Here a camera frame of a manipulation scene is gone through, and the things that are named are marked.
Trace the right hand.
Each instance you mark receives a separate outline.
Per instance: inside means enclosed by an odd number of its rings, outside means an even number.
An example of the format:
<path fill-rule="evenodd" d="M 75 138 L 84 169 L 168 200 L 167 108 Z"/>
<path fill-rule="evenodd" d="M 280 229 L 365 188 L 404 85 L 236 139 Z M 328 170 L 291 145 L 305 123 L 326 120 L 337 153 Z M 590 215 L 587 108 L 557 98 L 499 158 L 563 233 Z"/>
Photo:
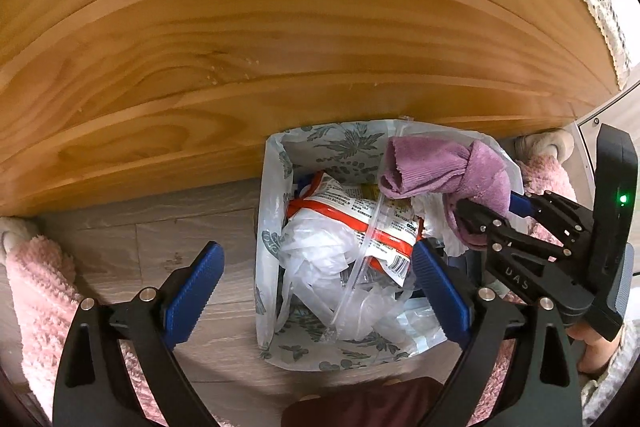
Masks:
<path fill-rule="evenodd" d="M 584 353 L 577 363 L 578 372 L 597 376 L 603 373 L 615 351 L 620 347 L 623 329 L 620 329 L 612 340 L 601 336 L 586 322 L 576 323 L 566 332 L 568 337 L 585 343 Z"/>

